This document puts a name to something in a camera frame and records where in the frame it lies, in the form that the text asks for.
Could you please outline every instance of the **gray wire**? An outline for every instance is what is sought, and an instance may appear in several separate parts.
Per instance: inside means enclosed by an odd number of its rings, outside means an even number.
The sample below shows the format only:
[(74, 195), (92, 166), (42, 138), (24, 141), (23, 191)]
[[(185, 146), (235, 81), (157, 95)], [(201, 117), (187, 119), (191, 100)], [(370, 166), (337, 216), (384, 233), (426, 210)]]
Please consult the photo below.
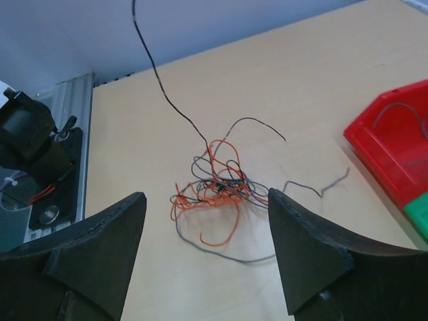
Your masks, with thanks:
[(379, 120), (383, 117), (384, 113), (387, 112), (387, 110), (389, 110), (390, 108), (395, 107), (395, 106), (404, 106), (404, 107), (407, 107), (408, 109), (410, 109), (412, 111), (412, 113), (416, 116), (416, 120), (417, 120), (417, 123), (419, 125), (419, 128), (421, 129), (422, 135), (426, 139), (428, 139), (427, 130), (425, 128), (425, 122), (426, 122), (428, 113), (425, 114), (425, 116), (423, 117), (423, 120), (421, 120), (421, 118), (419, 117), (416, 109), (414, 109), (414, 107), (412, 107), (412, 106), (410, 106), (408, 104), (405, 104), (404, 102), (394, 102), (394, 103), (389, 104), (388, 106), (384, 107), (381, 110), (381, 112), (379, 113), (379, 115), (377, 116), (376, 120), (374, 121), (373, 126), (372, 126), (372, 130), (375, 129), (375, 127), (379, 123)]
[[(384, 107), (381, 112), (379, 113), (379, 115), (376, 117), (376, 120), (373, 122), (373, 126), (372, 126), (372, 130), (375, 129), (375, 127), (377, 126), (377, 124), (379, 123), (379, 120), (383, 117), (383, 115), (385, 114), (385, 112), (387, 112), (388, 109), (394, 107), (394, 106), (404, 106), (407, 107), (408, 109), (411, 110), (411, 112), (415, 115), (416, 120), (417, 120), (417, 124), (419, 125), (419, 128), (422, 132), (422, 135), (428, 139), (428, 133), (427, 133), (427, 129), (426, 129), (426, 123), (427, 123), (427, 117), (428, 117), (428, 113), (426, 113), (423, 117), (423, 119), (421, 120), (421, 118), (419, 117), (416, 109), (414, 109), (414, 107), (410, 106), (409, 104), (405, 104), (404, 102), (394, 102), (392, 104), (389, 104), (388, 106)], [(419, 160), (415, 160), (413, 162), (407, 162), (407, 163), (403, 163), (405, 166), (414, 166), (417, 164), (421, 164), (423, 162), (428, 161), (428, 158), (422, 158)]]
[(178, 224), (178, 220), (177, 220), (177, 208), (175, 208), (174, 210), (174, 216), (175, 216), (175, 231), (177, 232), (177, 234), (179, 235), (179, 237), (185, 241), (186, 243), (192, 245), (193, 247), (196, 247), (199, 251), (202, 251), (204, 253), (209, 253), (209, 254), (213, 254), (213, 255), (217, 255), (219, 257), (222, 257), (223, 259), (228, 259), (237, 263), (242, 263), (242, 264), (252, 264), (252, 263), (259, 263), (259, 262), (263, 262), (263, 261), (267, 261), (269, 259), (273, 259), (276, 254), (272, 254), (272, 255), (268, 255), (265, 257), (261, 257), (258, 259), (237, 259), (236, 257), (232, 257), (232, 256), (228, 256), (216, 251), (211, 251), (210, 249), (205, 249), (204, 247), (201, 247), (200, 245), (197, 245), (195, 242), (191, 241), (190, 239), (187, 239), (180, 230), (179, 224)]
[(305, 185), (305, 184), (300, 184), (300, 183), (297, 183), (297, 182), (294, 182), (294, 181), (286, 181), (286, 183), (284, 184), (284, 188), (282, 189), (282, 192), (285, 193), (286, 189), (287, 189), (287, 186), (289, 184), (293, 184), (293, 185), (297, 185), (299, 187), (303, 187), (304, 189), (309, 189), (309, 190), (313, 191), (315, 194), (317, 194), (320, 198), (323, 198), (324, 197), (324, 193), (326, 191), (328, 191), (329, 189), (331, 189), (332, 187), (336, 186), (339, 182), (343, 181), (346, 177), (348, 177), (349, 172), (350, 172), (350, 168), (348, 167), (347, 170), (346, 170), (345, 175), (339, 177), (338, 179), (336, 179), (331, 184), (323, 187), (320, 190), (320, 192), (318, 192), (314, 187), (311, 187), (311, 186), (308, 186), (308, 185)]

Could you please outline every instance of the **red plastic bin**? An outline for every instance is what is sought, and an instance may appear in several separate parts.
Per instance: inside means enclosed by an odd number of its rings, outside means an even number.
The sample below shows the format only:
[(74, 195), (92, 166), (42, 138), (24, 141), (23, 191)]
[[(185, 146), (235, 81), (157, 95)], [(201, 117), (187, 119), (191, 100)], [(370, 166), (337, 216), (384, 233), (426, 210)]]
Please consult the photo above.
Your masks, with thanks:
[(344, 131), (355, 153), (426, 237), (427, 113), (428, 80), (423, 80), (381, 94)]

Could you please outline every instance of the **red wire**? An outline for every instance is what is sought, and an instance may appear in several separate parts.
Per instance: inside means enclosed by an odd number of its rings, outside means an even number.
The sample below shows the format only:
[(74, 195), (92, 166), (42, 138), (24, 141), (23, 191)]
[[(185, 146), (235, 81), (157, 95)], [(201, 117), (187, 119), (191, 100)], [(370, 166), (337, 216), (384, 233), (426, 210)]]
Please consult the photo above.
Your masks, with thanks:
[(46, 187), (43, 191), (41, 191), (40, 193), (34, 195), (28, 202), (28, 206), (33, 205), (36, 201), (48, 196), (50, 193), (52, 193), (54, 190), (56, 189), (56, 187), (49, 185), (48, 187)]

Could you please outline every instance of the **black wire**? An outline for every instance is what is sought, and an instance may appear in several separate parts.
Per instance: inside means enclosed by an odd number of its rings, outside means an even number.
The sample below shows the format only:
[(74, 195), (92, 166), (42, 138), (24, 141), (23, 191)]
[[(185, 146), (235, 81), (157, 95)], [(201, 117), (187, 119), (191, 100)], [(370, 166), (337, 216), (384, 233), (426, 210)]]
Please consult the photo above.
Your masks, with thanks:
[(243, 118), (240, 118), (240, 119), (238, 119), (236, 122), (234, 122), (233, 123), (233, 125), (230, 127), (230, 129), (229, 129), (229, 131), (227, 132), (227, 134), (225, 135), (225, 137), (224, 137), (224, 139), (223, 140), (225, 140), (227, 137), (229, 137), (229, 135), (230, 135), (230, 133), (231, 133), (231, 131), (235, 128), (235, 126), (239, 123), (239, 122), (241, 122), (242, 120), (254, 120), (255, 122), (258, 122), (259, 124), (262, 124), (262, 125), (264, 125), (264, 126), (266, 126), (266, 127), (268, 127), (268, 128), (270, 128), (270, 129), (272, 129), (279, 137), (281, 137), (282, 138), (282, 140), (284, 141), (284, 142), (286, 142), (287, 140), (286, 140), (286, 138), (280, 133), (280, 132), (278, 132), (274, 127), (272, 127), (272, 126), (270, 126), (270, 125), (268, 125), (268, 124), (266, 124), (265, 122), (262, 122), (261, 120), (258, 120), (257, 118), (254, 118), (254, 117), (243, 117)]
[(208, 141), (207, 141), (207, 139), (202, 135), (202, 133), (199, 131), (199, 129), (196, 127), (196, 125), (195, 125), (195, 123), (189, 118), (189, 117), (187, 117), (185, 114), (183, 114), (174, 104), (173, 104), (173, 102), (171, 101), (171, 99), (169, 99), (169, 97), (168, 97), (168, 95), (167, 95), (167, 93), (165, 92), (165, 89), (163, 88), (163, 84), (162, 84), (162, 81), (161, 81), (161, 77), (159, 77), (159, 74), (158, 74), (158, 70), (157, 70), (157, 68), (156, 68), (156, 64), (154, 63), (154, 60), (153, 60), (153, 57), (152, 57), (152, 54), (150, 53), (150, 51), (148, 50), (148, 48), (147, 48), (147, 45), (146, 45), (146, 42), (145, 42), (145, 40), (144, 40), (144, 38), (142, 37), (142, 34), (141, 34), (141, 31), (140, 31), (140, 28), (138, 27), (138, 24), (137, 24), (137, 22), (136, 22), (136, 15), (135, 15), (135, 2), (136, 2), (136, 0), (132, 0), (132, 20), (133, 20), (133, 22), (134, 22), (134, 26), (135, 26), (135, 30), (136, 30), (136, 32), (137, 32), (137, 34), (138, 34), (138, 36), (139, 36), (139, 38), (140, 38), (140, 40), (141, 40), (141, 43), (142, 43), (142, 45), (143, 45), (143, 47), (144, 47), (144, 50), (146, 51), (146, 54), (147, 54), (147, 56), (148, 56), (148, 58), (149, 58), (149, 60), (150, 60), (150, 63), (152, 64), (152, 69), (153, 69), (153, 71), (154, 71), (154, 74), (156, 75), (156, 78), (157, 78), (157, 80), (158, 80), (158, 84), (159, 84), (159, 87), (160, 87), (160, 90), (162, 91), (162, 93), (163, 93), (163, 96), (165, 97), (165, 99), (167, 100), (167, 102), (171, 105), (171, 107), (173, 107), (174, 109), (175, 109), (175, 111), (176, 112), (178, 112), (179, 114), (180, 114), (180, 116), (182, 116), (184, 119), (186, 119), (188, 122), (190, 122), (191, 123), (191, 125), (193, 126), (193, 128), (197, 131), (197, 133), (199, 134), (199, 136), (203, 139), (203, 141), (205, 142), (205, 146), (207, 147), (207, 150), (208, 150)]

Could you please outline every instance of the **wire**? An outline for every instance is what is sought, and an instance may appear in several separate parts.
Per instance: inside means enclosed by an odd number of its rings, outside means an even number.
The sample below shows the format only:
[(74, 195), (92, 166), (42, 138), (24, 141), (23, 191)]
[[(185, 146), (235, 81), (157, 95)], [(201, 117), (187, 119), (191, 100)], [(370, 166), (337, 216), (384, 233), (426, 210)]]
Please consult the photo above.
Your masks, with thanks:
[[(248, 201), (249, 203), (257, 207), (260, 207), (262, 209), (268, 209), (267, 196), (268, 196), (269, 189), (266, 186), (260, 183), (257, 183), (255, 181), (252, 181), (251, 179), (248, 178), (248, 176), (241, 169), (241, 163), (240, 163), (237, 149), (230, 142), (227, 141), (227, 138), (230, 135), (231, 131), (239, 122), (241, 122), (242, 120), (252, 120), (252, 121), (258, 122), (264, 126), (267, 126), (271, 130), (273, 130), (277, 135), (279, 135), (284, 140), (284, 142), (286, 141), (286, 139), (275, 128), (262, 122), (261, 120), (258, 120), (257, 118), (253, 118), (253, 117), (244, 117), (244, 118), (240, 118), (239, 120), (237, 120), (232, 124), (232, 126), (230, 127), (229, 131), (227, 132), (227, 134), (223, 139), (213, 140), (212, 142), (208, 143), (208, 140), (197, 128), (195, 123), (175, 106), (175, 104), (171, 101), (171, 99), (168, 97), (167, 93), (165, 92), (163, 83), (161, 81), (161, 77), (159, 76), (156, 68), (156, 64), (153, 60), (153, 57), (150, 51), (148, 50), (146, 42), (141, 34), (140, 28), (138, 27), (135, 7), (136, 7), (136, 0), (132, 0), (132, 20), (134, 23), (134, 27), (144, 47), (144, 50), (150, 60), (153, 72), (157, 78), (159, 88), (162, 91), (162, 94), (165, 100), (169, 103), (171, 107), (173, 107), (173, 109), (180, 116), (182, 116), (184, 119), (187, 120), (187, 122), (189, 122), (192, 125), (192, 127), (196, 130), (198, 135), (203, 139), (205, 143), (205, 148), (206, 148), (202, 156), (193, 157), (191, 172), (197, 180), (192, 183), (188, 183), (186, 187), (181, 190), (178, 184), (175, 184), (175, 189), (177, 191), (177, 194), (173, 195), (170, 198), (170, 201), (172, 203), (170, 218), (175, 222), (175, 229), (178, 236), (183, 241), (191, 244), (193, 247), (199, 249), (200, 251), (217, 255), (219, 257), (230, 259), (232, 261), (236, 261), (239, 263), (257, 263), (257, 262), (262, 262), (262, 261), (266, 261), (274, 258), (276, 256), (275, 254), (261, 257), (258, 259), (238, 259), (235, 257), (224, 255), (216, 251), (212, 251), (210, 249), (205, 249), (204, 247), (201, 247), (200, 245), (196, 244), (190, 239), (187, 239), (181, 233), (178, 220), (180, 219), (181, 215), (184, 212), (194, 210), (194, 209), (211, 209), (211, 208), (220, 207), (224, 205), (233, 205), (236, 207), (236, 210), (237, 210), (235, 224), (229, 236), (224, 241), (220, 243), (211, 243), (203, 239), (202, 233), (199, 234), (199, 241), (203, 245), (209, 246), (209, 247), (221, 247), (229, 243), (234, 233), (236, 232), (237, 226), (239, 224), (239, 218), (241, 216), (241, 211), (239, 206), (243, 202)], [(229, 159), (223, 162), (216, 157), (217, 151), (219, 150), (220, 146), (224, 144), (233, 150), (235, 154), (235, 159)], [(199, 162), (201, 161), (209, 164), (210, 166), (209, 171), (205, 170), (199, 164)], [(208, 178), (203, 178), (197, 175), (195, 173), (195, 168), (198, 168), (203, 174), (208, 175)], [(320, 193), (321, 195), (320, 197), (322, 197), (322, 195), (324, 194), (324, 191), (333, 187), (338, 181), (341, 181), (341, 180), (342, 179), (336, 180), (335, 182), (330, 184), (328, 187), (324, 188)]]
[(0, 193), (3, 192), (7, 187), (9, 187), (12, 184), (12, 181), (7, 180), (8, 178), (15, 180), (16, 182), (19, 182), (20, 179), (24, 179), (25, 177), (28, 177), (28, 174), (25, 172), (14, 172), (10, 177), (4, 178), (4, 183), (0, 185)]
[(183, 114), (175, 105), (174, 103), (171, 101), (171, 99), (168, 97), (167, 93), (165, 92), (165, 89), (163, 87), (162, 81), (161, 81), (161, 77), (159, 77), (158, 74), (158, 70), (156, 68), (156, 64), (154, 63), (152, 54), (150, 53), (150, 51), (148, 50), (148, 47), (146, 45), (146, 42), (141, 34), (140, 28), (138, 27), (138, 24), (136, 22), (136, 15), (135, 15), (135, 2), (136, 0), (132, 0), (132, 20), (134, 22), (134, 27), (135, 30), (140, 38), (141, 44), (144, 47), (144, 50), (146, 51), (146, 54), (150, 60), (150, 63), (152, 65), (152, 69), (154, 71), (154, 74), (156, 76), (156, 79), (158, 80), (158, 84), (159, 84), (159, 88), (162, 91), (163, 96), (165, 97), (165, 99), (167, 100), (167, 102), (170, 104), (171, 107), (174, 108), (174, 110), (176, 112), (178, 112), (180, 114), (181, 117), (183, 117), (184, 119), (186, 119), (188, 122), (190, 122), (190, 124), (193, 126), (193, 128), (197, 131), (197, 133), (199, 134), (199, 136), (203, 139), (203, 141), (205, 142), (205, 147), (207, 147), (208, 149), (208, 140), (202, 135), (201, 131), (196, 127), (195, 123), (189, 118), (187, 117), (185, 114)]
[(48, 196), (50, 193), (52, 193), (54, 190), (56, 189), (55, 186), (53, 185), (49, 185), (48, 187), (46, 187), (43, 191), (41, 191), (40, 193), (34, 195), (28, 202), (28, 206), (33, 205), (35, 202), (37, 202), (38, 200)]
[(412, 113), (415, 115), (416, 120), (417, 120), (417, 124), (419, 125), (419, 128), (421, 129), (422, 135), (428, 139), (428, 134), (427, 134), (427, 130), (425, 128), (425, 123), (427, 121), (427, 116), (428, 113), (425, 114), (425, 116), (423, 117), (423, 119), (421, 120), (421, 118), (419, 117), (416, 109), (414, 109), (414, 107), (405, 104), (404, 102), (395, 102), (393, 104), (389, 104), (388, 106), (384, 107), (381, 112), (379, 113), (379, 115), (377, 116), (376, 120), (373, 122), (373, 126), (372, 126), (372, 130), (376, 128), (377, 124), (379, 123), (379, 120), (383, 117), (383, 115), (385, 114), (385, 112), (387, 112), (389, 109), (391, 109), (392, 107), (395, 106), (404, 106), (407, 107), (408, 109), (410, 109), (412, 111)]
[[(381, 120), (381, 118), (383, 117), (383, 115), (385, 114), (385, 112), (387, 112), (389, 109), (391, 109), (392, 107), (395, 107), (395, 106), (402, 106), (402, 107), (408, 108), (415, 115), (417, 124), (419, 126), (419, 129), (421, 130), (422, 136), (424, 136), (426, 139), (428, 139), (428, 133), (427, 133), (427, 117), (428, 117), (428, 112), (421, 119), (421, 117), (419, 116), (419, 114), (416, 111), (416, 109), (414, 109), (414, 107), (410, 106), (409, 104), (405, 104), (404, 102), (394, 102), (392, 104), (389, 104), (388, 106), (385, 106), (381, 110), (381, 112), (379, 112), (379, 115), (374, 120), (373, 126), (372, 126), (372, 130), (374, 130), (376, 128), (377, 124), (379, 123), (379, 121)], [(414, 160), (414, 161), (403, 163), (403, 165), (405, 165), (405, 166), (415, 166), (415, 165), (419, 165), (419, 164), (427, 162), (427, 161), (428, 161), (428, 158), (422, 158), (422, 159), (419, 159), (419, 160)]]

